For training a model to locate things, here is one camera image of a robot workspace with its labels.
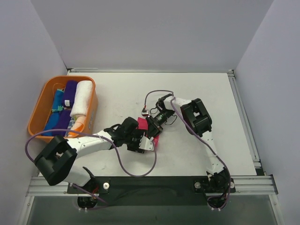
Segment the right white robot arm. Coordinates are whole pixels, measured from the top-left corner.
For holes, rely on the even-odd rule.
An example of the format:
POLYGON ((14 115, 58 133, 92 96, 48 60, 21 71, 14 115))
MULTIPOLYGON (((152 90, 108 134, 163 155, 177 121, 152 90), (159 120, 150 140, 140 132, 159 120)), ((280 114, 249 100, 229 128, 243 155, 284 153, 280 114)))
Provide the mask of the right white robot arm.
POLYGON ((220 191, 228 196, 234 185, 228 167, 215 150, 212 118, 204 103, 199 98, 187 100, 175 97, 172 91, 167 91, 167 93, 156 102, 155 108, 158 114, 154 117, 147 110, 147 98, 144 100, 142 116, 146 117, 148 124, 154 127, 149 131, 159 132, 162 129, 161 124, 176 115, 184 123, 187 131, 204 145, 202 150, 205 156, 209 189, 213 192, 220 191))

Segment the pink towel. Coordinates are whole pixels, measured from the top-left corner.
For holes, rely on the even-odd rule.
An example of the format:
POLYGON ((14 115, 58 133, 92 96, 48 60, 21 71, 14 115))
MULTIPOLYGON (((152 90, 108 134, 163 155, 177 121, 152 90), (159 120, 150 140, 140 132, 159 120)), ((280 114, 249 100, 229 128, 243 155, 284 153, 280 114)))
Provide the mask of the pink towel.
MULTIPOLYGON (((146 136, 150 133, 150 125, 148 124, 147 120, 145 118, 138 117, 138 129, 145 132, 146 136)), ((158 146, 159 142, 159 135, 154 135, 154 146, 158 146)))

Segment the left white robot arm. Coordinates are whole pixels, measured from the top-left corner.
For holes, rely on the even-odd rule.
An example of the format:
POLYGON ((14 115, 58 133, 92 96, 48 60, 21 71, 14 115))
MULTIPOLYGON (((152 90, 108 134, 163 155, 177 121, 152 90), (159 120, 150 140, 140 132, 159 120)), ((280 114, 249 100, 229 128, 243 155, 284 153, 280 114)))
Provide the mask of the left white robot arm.
POLYGON ((57 135, 34 159, 34 164, 50 186, 65 181, 76 184, 84 193, 89 193, 95 187, 95 177, 86 166, 75 165, 75 161, 97 151, 111 150, 124 144, 128 150, 135 152, 153 151, 153 139, 147 137, 146 131, 138 126, 137 120, 128 117, 122 124, 93 135, 79 138, 57 135))

